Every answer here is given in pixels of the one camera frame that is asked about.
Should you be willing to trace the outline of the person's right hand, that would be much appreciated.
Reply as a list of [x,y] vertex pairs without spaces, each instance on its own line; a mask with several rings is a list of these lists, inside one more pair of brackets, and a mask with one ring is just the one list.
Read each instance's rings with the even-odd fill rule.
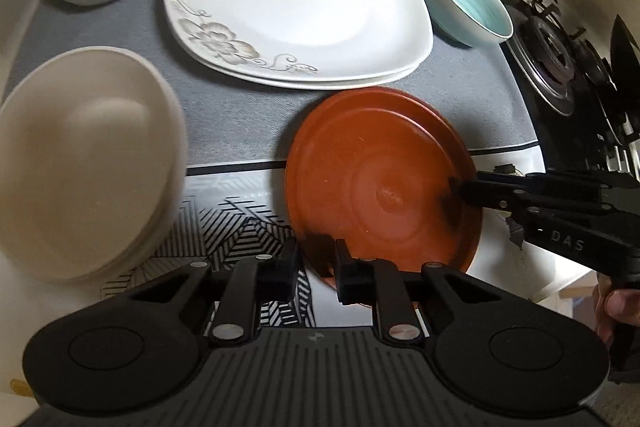
[[638,289],[615,289],[609,277],[597,274],[592,299],[596,317],[596,333],[610,347],[616,324],[639,326],[640,293]]

